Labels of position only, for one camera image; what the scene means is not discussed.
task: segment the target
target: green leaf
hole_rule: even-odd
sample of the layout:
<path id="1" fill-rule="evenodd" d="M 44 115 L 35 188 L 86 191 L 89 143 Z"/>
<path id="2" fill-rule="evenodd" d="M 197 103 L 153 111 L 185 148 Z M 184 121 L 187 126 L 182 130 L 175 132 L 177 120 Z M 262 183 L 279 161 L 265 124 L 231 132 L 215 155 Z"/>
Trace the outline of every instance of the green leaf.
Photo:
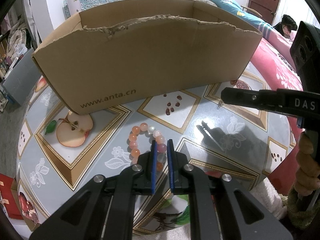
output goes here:
<path id="1" fill-rule="evenodd" d="M 185 201 L 188 201 L 188 203 L 189 203 L 189 196 L 188 195 L 177 195 L 177 197 L 184 199 Z"/>
<path id="2" fill-rule="evenodd" d="M 172 199 L 167 199 L 166 201 L 164 201 L 163 205 L 161 206 L 161 209 L 170 206 L 171 205 L 171 201 L 172 201 Z"/>
<path id="3" fill-rule="evenodd" d="M 47 133 L 52 133 L 54 131 L 54 129 L 56 128 L 56 125 L 57 125 L 57 121 L 56 120 L 52 120 L 48 124 L 47 128 L 45 129 L 45 133 L 44 134 L 46 135 Z"/>
<path id="4" fill-rule="evenodd" d="M 171 222 L 175 223 L 176 225 L 182 226 L 190 223 L 190 208 L 189 206 L 186 207 L 184 212 L 181 216 L 175 217 L 171 220 Z"/>

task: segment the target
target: human hand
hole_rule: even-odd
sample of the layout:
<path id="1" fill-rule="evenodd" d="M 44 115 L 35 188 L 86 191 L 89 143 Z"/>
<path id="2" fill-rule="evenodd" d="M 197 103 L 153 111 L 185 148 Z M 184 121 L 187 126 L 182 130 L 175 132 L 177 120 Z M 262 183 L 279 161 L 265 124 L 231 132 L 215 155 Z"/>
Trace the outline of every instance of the human hand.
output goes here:
<path id="1" fill-rule="evenodd" d="M 314 190 L 320 188 L 319 164 L 310 156 L 313 153 L 313 145 L 310 139 L 302 132 L 298 140 L 299 151 L 296 160 L 299 169 L 296 172 L 294 189 L 303 196 L 310 195 Z"/>

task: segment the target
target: blue pillow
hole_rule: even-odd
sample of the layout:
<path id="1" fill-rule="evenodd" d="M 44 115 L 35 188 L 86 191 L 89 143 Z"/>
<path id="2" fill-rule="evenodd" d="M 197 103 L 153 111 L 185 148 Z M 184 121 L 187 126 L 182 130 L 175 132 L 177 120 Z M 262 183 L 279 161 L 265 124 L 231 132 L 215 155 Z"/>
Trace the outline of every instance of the blue pillow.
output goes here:
<path id="1" fill-rule="evenodd" d="M 250 13 L 244 12 L 235 0 L 210 0 L 219 8 L 243 19 L 253 27 L 262 32 L 263 37 L 268 40 L 271 31 L 274 29 L 269 23 Z"/>

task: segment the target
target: bead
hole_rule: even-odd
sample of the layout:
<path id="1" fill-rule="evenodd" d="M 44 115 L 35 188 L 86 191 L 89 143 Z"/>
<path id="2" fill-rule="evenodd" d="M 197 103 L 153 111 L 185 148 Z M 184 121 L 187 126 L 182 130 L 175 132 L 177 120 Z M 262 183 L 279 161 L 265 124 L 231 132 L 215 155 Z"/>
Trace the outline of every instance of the bead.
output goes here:
<path id="1" fill-rule="evenodd" d="M 134 133 L 129 134 L 129 141 L 136 141 L 137 140 L 137 136 Z"/>
<path id="2" fill-rule="evenodd" d="M 162 144 L 158 144 L 157 145 L 157 150 L 160 153 L 164 153 L 167 150 L 167 146 L 165 144 L 163 144 L 163 143 Z"/>
<path id="3" fill-rule="evenodd" d="M 158 144 L 164 143 L 165 142 L 165 138 L 162 135 L 159 135 L 156 137 L 156 142 Z"/>
<path id="4" fill-rule="evenodd" d="M 155 128 L 154 126 L 149 126 L 149 127 L 148 127 L 148 133 L 149 133 L 149 134 L 153 134 L 153 132 L 155 131 L 155 129 L 156 129 L 156 128 Z"/>
<path id="5" fill-rule="evenodd" d="M 134 157 L 134 158 L 132 159 L 132 163 L 133 163 L 133 164 L 137 164 L 137 162 L 138 162 L 138 157 Z"/>
<path id="6" fill-rule="evenodd" d="M 138 126 L 132 127 L 132 132 L 134 134 L 138 135 L 140 133 L 140 127 L 138 127 Z"/>
<path id="7" fill-rule="evenodd" d="M 160 136 L 160 135 L 161 135 L 161 132 L 160 132 L 159 130 L 153 131 L 153 137 L 154 137 L 154 138 L 157 138 L 157 137 Z"/>
<path id="8" fill-rule="evenodd" d="M 135 157 L 138 158 L 139 155 L 140 155 L 140 150 L 139 150 L 139 149 L 137 149 L 137 148 L 132 149 L 132 151 L 131 151 L 131 156 L 132 156 L 133 158 L 135 158 Z"/>
<path id="9" fill-rule="evenodd" d="M 148 130 L 148 124 L 146 124 L 145 122 L 143 122 L 142 124 L 140 124 L 140 130 L 145 132 Z"/>
<path id="10" fill-rule="evenodd" d="M 165 153 L 159 153 L 157 156 L 157 161 L 160 163 L 165 163 L 167 161 L 167 156 Z"/>
<path id="11" fill-rule="evenodd" d="M 163 169 L 163 164 L 160 162 L 157 162 L 157 171 L 162 171 Z"/>
<path id="12" fill-rule="evenodd" d="M 130 149 L 136 149 L 138 148 L 138 143 L 136 141 L 132 141 L 129 143 Z"/>

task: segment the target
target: gray floor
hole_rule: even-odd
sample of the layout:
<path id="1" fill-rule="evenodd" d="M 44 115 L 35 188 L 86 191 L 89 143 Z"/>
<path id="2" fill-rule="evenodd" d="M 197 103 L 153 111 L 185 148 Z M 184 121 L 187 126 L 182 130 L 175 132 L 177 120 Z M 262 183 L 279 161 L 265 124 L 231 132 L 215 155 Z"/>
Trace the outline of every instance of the gray floor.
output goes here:
<path id="1" fill-rule="evenodd" d="M 0 112 L 0 173 L 11 178 L 16 176 L 18 134 L 27 107 L 8 102 L 3 113 Z"/>

